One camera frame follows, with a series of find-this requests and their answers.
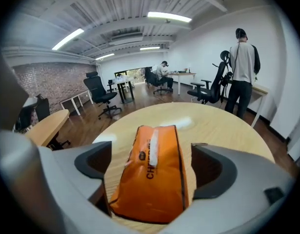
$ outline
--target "dark hair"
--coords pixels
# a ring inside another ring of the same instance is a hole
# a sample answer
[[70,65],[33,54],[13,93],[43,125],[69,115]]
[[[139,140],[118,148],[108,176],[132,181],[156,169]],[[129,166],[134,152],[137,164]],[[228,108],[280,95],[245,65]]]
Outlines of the dark hair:
[[243,29],[238,28],[236,30],[236,38],[239,39],[244,37],[246,37],[246,32]]

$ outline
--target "black cushion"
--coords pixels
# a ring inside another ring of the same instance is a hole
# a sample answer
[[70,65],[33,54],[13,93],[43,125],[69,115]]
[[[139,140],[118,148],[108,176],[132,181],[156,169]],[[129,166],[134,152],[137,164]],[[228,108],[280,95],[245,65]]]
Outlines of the black cushion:
[[[197,88],[195,88],[193,90],[189,90],[187,93],[191,96],[199,97]],[[200,94],[201,94],[201,99],[209,100],[211,98],[210,89],[200,88]]]
[[113,99],[117,95],[117,92],[107,93],[104,96],[100,97],[101,100],[108,101]]

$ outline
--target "man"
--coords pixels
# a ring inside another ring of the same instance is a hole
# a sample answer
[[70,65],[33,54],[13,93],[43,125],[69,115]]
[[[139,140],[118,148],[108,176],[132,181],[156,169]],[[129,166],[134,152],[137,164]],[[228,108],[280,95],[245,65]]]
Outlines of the man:
[[167,77],[168,71],[167,71],[167,62],[163,61],[160,65],[157,65],[156,67],[156,76],[159,81],[167,82],[167,87],[170,89],[170,91],[173,91],[173,82],[174,79]]
[[252,95],[255,75],[260,70],[260,60],[255,46],[247,43],[247,35],[243,29],[236,30],[238,43],[230,48],[230,66],[233,70],[232,85],[225,110],[233,113],[238,98],[237,117],[243,119]]

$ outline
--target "brick wall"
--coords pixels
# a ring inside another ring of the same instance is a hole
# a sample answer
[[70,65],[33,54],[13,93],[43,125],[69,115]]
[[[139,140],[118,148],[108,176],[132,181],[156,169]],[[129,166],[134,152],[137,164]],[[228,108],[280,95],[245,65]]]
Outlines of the brick wall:
[[[33,63],[13,67],[19,84],[25,89],[30,97],[41,94],[49,99],[50,113],[61,110],[60,101],[70,95],[87,89],[83,80],[86,73],[96,71],[96,67],[87,64],[49,62]],[[80,97],[85,103],[89,98],[85,95]],[[70,112],[74,110],[71,101],[64,103],[64,107]]]

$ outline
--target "orange bag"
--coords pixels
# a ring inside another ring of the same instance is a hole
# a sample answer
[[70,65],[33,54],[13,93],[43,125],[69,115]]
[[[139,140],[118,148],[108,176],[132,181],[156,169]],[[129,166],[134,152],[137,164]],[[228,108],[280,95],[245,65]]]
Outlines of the orange bag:
[[112,211],[130,220],[167,224],[189,206],[187,180],[176,126],[141,126]]

